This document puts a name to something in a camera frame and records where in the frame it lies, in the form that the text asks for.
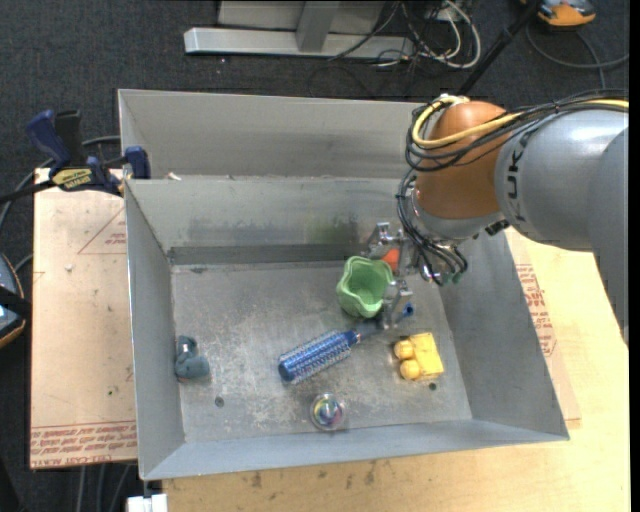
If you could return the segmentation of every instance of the green cup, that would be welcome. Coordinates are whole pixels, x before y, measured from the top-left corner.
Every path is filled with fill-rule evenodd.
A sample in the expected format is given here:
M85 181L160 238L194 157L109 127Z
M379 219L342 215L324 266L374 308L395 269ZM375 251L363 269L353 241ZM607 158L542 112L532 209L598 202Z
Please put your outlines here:
M393 282L389 264L352 256L336 286L340 307L351 316L373 318L382 307L384 292Z

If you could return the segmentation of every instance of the metal stand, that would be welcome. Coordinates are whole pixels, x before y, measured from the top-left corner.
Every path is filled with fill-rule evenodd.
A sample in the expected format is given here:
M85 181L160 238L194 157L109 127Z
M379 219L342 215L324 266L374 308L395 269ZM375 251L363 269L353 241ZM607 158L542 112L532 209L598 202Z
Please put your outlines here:
M184 34L186 53L336 56L367 37L363 34L330 33L333 21L340 15L341 3L304 2L295 31L192 28ZM350 53L349 57L375 59L384 52L387 58L396 58L396 51L411 51L408 45L410 43L404 37L375 36Z

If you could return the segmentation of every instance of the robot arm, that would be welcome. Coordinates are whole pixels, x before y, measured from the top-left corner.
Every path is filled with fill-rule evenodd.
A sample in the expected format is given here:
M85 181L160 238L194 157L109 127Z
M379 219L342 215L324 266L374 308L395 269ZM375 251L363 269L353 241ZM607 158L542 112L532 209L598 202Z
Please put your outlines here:
M415 112L398 215L423 277L459 278L459 244L508 225L591 251L628 344L628 108L620 91L512 112L444 95Z

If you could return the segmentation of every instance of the gray carpet floor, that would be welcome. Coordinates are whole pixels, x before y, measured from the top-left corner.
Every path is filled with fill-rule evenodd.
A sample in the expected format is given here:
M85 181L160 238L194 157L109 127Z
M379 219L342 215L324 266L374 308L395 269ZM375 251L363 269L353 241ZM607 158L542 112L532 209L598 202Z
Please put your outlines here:
M534 23L529 34L555 59L615 61L629 52L630 0L594 5L595 21L578 32L552 34ZM473 6L485 49L522 11L517 0L478 0ZM456 92L469 76L428 62L379 68L352 59L186 55L183 33L213 25L215 15L216 2L210 1L0 0L0 195L45 159L26 137L31 117L44 109L79 109L85 138L117 135L120 88L426 102ZM406 33L401 17L385 32ZM535 50L523 30L468 95L510 108L600 88L603 81L628 88L629 61L601 73L562 65ZM32 199L16 201L1 229L0 252L14 263L29 254ZM27 265L20 274L28 297L30 270ZM28 330L0 351L0 458L21 506L32 512L73 510L79 469L28 468L29 358ZM105 509L124 469L106 468ZM96 510L99 472L100 467L87 469L82 510ZM141 489L136 471L129 470L123 495Z

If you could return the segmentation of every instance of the orange object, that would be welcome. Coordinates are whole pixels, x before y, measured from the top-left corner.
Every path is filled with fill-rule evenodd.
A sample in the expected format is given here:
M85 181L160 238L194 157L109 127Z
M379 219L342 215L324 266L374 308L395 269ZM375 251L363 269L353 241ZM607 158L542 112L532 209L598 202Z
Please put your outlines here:
M385 261L390 267L391 271L395 272L398 270L398 259L400 259L400 249L389 249L387 254L385 254L382 258L382 261Z
M495 119L505 110L486 101L470 101L453 105L436 121L430 139L440 139ZM467 146L480 135L471 135L443 149L435 149L435 156ZM507 135L487 147L472 149L455 167L437 172L420 173L416 180L418 203L424 211L443 219L482 217L499 211L493 186L493 173L500 144Z

